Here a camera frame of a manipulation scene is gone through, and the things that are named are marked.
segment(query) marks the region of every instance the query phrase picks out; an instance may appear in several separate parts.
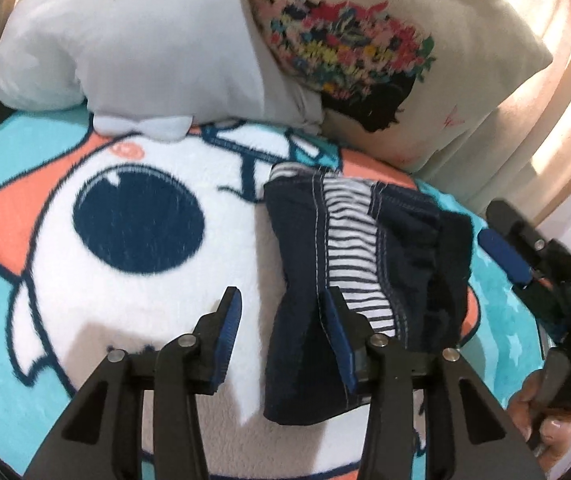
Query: navy pants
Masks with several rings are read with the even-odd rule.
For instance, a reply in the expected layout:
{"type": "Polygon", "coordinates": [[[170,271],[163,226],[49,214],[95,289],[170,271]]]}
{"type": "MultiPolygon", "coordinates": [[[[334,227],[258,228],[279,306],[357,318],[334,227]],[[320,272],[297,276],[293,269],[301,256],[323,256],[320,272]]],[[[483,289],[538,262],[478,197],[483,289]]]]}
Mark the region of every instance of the navy pants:
{"type": "Polygon", "coordinates": [[[266,418],[308,425],[358,406],[321,319],[329,286],[409,350],[458,342],[470,276],[467,216],[415,190],[293,163],[275,166],[264,197],[287,286],[268,351],[266,418]]]}

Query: human hand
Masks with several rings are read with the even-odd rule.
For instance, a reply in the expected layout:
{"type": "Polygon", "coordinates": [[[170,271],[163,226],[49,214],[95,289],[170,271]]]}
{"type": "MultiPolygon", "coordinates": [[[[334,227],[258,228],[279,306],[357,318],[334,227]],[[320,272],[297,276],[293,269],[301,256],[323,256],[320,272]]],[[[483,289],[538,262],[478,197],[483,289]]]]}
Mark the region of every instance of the human hand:
{"type": "MultiPolygon", "coordinates": [[[[526,440],[530,440],[532,435],[530,410],[542,381],[542,370],[531,373],[523,381],[521,390],[512,396],[507,405],[507,414],[526,440]]],[[[571,412],[555,410],[547,413],[548,416],[539,430],[545,450],[538,457],[539,465],[546,473],[571,448],[571,412]]]]}

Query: cream pillow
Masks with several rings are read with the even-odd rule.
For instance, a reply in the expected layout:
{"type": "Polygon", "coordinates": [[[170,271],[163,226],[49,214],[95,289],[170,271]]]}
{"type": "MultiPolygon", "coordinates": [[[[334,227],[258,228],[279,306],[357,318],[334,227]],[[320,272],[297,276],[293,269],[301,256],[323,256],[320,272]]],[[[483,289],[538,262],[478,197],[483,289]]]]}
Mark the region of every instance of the cream pillow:
{"type": "Polygon", "coordinates": [[[505,0],[252,0],[326,133],[419,169],[552,56],[505,0]]]}

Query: white cartoon face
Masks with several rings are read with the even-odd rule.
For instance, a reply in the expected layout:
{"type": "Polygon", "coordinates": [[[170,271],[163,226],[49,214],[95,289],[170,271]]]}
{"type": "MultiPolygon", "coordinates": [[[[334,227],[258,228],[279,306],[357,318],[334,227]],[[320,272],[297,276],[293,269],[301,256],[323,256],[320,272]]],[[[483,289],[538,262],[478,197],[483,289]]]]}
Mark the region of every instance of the white cartoon face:
{"type": "MultiPolygon", "coordinates": [[[[73,392],[109,348],[159,349],[192,332],[236,286],[243,315],[226,383],[198,398],[208,465],[229,477],[292,478],[357,462],[367,407],[308,428],[262,415],[265,358],[285,285],[268,213],[256,202],[271,158],[288,158],[291,142],[260,133],[251,125],[230,130],[236,152],[198,136],[174,144],[130,136],[88,156],[35,227],[10,330],[19,374],[29,377],[47,360],[73,392]],[[249,164],[243,146],[269,156],[249,164]]],[[[147,404],[149,452],[151,420],[147,404]]]]}

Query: cartoon blanket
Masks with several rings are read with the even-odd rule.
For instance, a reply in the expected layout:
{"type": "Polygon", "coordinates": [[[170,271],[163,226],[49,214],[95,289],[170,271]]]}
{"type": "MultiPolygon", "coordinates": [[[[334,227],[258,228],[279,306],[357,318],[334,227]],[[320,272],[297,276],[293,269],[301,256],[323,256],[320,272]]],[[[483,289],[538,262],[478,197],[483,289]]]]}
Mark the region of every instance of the cartoon blanket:
{"type": "MultiPolygon", "coordinates": [[[[234,123],[182,142],[104,139],[83,108],[16,114],[0,126],[0,457],[19,472],[112,348],[160,348],[229,285],[243,317],[227,381],[198,407],[211,473],[235,479],[355,477],[367,406],[306,428],[262,416],[264,364],[284,291],[262,204],[272,165],[402,179],[363,155],[291,129],[234,123]]],[[[417,183],[448,210],[450,196],[417,183]]],[[[475,231],[485,224],[473,217],[475,231]]],[[[463,353],[504,404],[541,365],[535,323],[479,248],[470,286],[480,324],[463,353]]],[[[144,447],[152,452],[151,413],[144,447]]],[[[417,423],[419,433],[421,421],[417,423]]],[[[419,446],[414,476],[424,476],[419,446]]],[[[152,478],[152,467],[144,465],[152,478]]]]}

